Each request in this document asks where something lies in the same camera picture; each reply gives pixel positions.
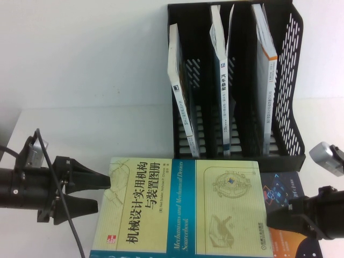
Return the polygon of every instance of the black file holder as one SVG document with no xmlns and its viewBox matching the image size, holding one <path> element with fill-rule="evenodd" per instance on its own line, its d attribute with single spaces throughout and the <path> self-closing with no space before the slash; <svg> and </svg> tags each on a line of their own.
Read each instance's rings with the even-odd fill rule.
<svg viewBox="0 0 344 258">
<path fill-rule="evenodd" d="M 262 138 L 256 123 L 253 80 L 256 56 L 256 28 L 251 5 L 265 4 L 270 33 L 278 55 L 270 155 L 262 155 Z M 232 160 L 258 161 L 261 172 L 300 171 L 305 147 L 292 111 L 299 62 L 303 21 L 289 0 L 234 1 L 168 5 L 168 25 L 178 23 L 187 78 L 198 109 L 201 159 L 223 159 L 218 101 L 213 72 L 209 30 L 210 6 L 220 4 L 225 37 L 232 19 L 229 81 L 236 100 L 232 136 Z M 173 96 L 174 154 L 191 159 L 178 107 Z"/>
</svg>

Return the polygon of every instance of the mechanism illustration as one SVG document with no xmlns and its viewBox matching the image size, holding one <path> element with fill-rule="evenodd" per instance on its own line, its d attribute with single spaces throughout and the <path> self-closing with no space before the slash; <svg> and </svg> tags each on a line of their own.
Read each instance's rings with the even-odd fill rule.
<svg viewBox="0 0 344 258">
<path fill-rule="evenodd" d="M 209 237 L 213 247 L 232 247 L 234 237 L 228 228 L 233 228 L 233 224 L 228 223 L 232 217 L 220 220 L 217 216 L 211 216 Z"/>
<path fill-rule="evenodd" d="M 124 164 L 114 164 L 110 168 L 111 188 L 104 192 L 104 196 L 116 206 L 123 206 L 126 186 L 129 178 L 129 167 Z"/>
<path fill-rule="evenodd" d="M 216 178 L 213 187 L 220 197 L 239 198 L 248 192 L 251 184 L 243 173 L 226 171 Z"/>
</svg>

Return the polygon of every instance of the green book cover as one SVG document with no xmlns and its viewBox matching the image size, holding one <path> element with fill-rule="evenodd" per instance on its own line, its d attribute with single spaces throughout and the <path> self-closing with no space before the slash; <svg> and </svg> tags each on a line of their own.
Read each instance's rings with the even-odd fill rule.
<svg viewBox="0 0 344 258">
<path fill-rule="evenodd" d="M 113 158 L 91 258 L 273 257 L 258 163 Z"/>
</svg>

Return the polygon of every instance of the book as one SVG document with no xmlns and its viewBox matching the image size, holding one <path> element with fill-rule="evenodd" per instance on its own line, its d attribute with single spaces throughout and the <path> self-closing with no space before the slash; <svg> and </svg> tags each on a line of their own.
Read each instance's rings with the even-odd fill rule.
<svg viewBox="0 0 344 258">
<path fill-rule="evenodd" d="M 289 200 L 304 196 L 297 172 L 261 173 L 267 213 L 288 205 Z M 270 228 L 275 258 L 322 258 L 319 241 L 295 232 Z"/>
<path fill-rule="evenodd" d="M 91 258 L 272 257 L 255 161 L 113 158 Z"/>
<path fill-rule="evenodd" d="M 233 9 L 234 5 L 230 11 L 228 38 L 225 40 L 220 16 L 220 5 L 211 6 L 212 25 L 210 28 L 210 39 L 214 49 L 214 68 L 224 157 L 231 156 L 231 129 L 234 112 L 234 106 L 230 104 L 232 98 L 230 97 L 231 90 L 228 85 L 228 53 L 230 48 Z"/>
<path fill-rule="evenodd" d="M 185 64 L 179 40 L 178 25 L 170 25 L 167 73 L 182 118 L 192 157 L 200 158 L 196 106 L 185 76 Z"/>
<path fill-rule="evenodd" d="M 257 116 L 263 133 L 263 155 L 269 155 L 276 84 L 277 53 L 270 34 L 263 5 L 252 5 L 257 30 L 256 56 L 256 105 Z"/>
</svg>

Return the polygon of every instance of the black cable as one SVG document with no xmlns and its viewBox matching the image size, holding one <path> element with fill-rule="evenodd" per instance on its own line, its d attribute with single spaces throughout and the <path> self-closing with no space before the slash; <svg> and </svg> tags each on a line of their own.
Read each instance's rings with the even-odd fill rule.
<svg viewBox="0 0 344 258">
<path fill-rule="evenodd" d="M 0 152 L 6 152 L 15 158 L 19 157 L 18 153 L 2 145 L 0 145 Z"/>
<path fill-rule="evenodd" d="M 62 201 L 64 210 L 65 210 L 66 215 L 67 215 L 67 218 L 68 218 L 68 222 L 69 222 L 71 231 L 73 232 L 73 235 L 74 235 L 74 237 L 75 237 L 77 246 L 78 246 L 78 248 L 79 248 L 80 255 L 81 255 L 82 258 L 85 258 L 84 250 L 82 249 L 82 246 L 81 246 L 81 242 L 80 242 L 79 236 L 77 235 L 77 232 L 76 232 L 76 230 L 75 230 L 74 224 L 73 224 L 73 222 L 72 222 L 72 220 L 71 220 L 71 217 L 70 217 L 70 214 L 69 214 L 69 211 L 68 211 L 68 207 L 67 207 L 67 204 L 66 204 L 66 200 L 65 200 L 65 197 L 63 196 L 63 192 L 62 192 L 62 189 L 61 189 L 61 186 L 60 186 L 60 182 L 59 182 L 59 180 L 58 180 L 58 177 L 56 176 L 56 173 L 55 173 L 55 171 L 54 171 L 52 162 L 50 161 L 50 158 L 49 158 L 49 156 L 48 156 L 47 149 L 46 149 L 45 146 L 44 146 L 43 139 L 42 139 L 41 133 L 40 133 L 40 131 L 39 131 L 39 128 L 36 129 L 36 134 L 37 134 L 39 143 L 41 144 L 41 148 L 42 148 L 44 157 L 45 157 L 45 159 L 46 159 L 46 161 L 47 161 L 47 163 L 48 163 L 49 170 L 50 170 L 50 172 L 51 172 L 51 174 L 52 174 L 52 176 L 53 176 L 54 182 L 55 182 L 56 187 L 57 187 L 57 189 L 58 189 L 58 192 L 59 192 L 59 195 L 60 195 L 60 198 L 61 198 L 61 201 Z"/>
</svg>

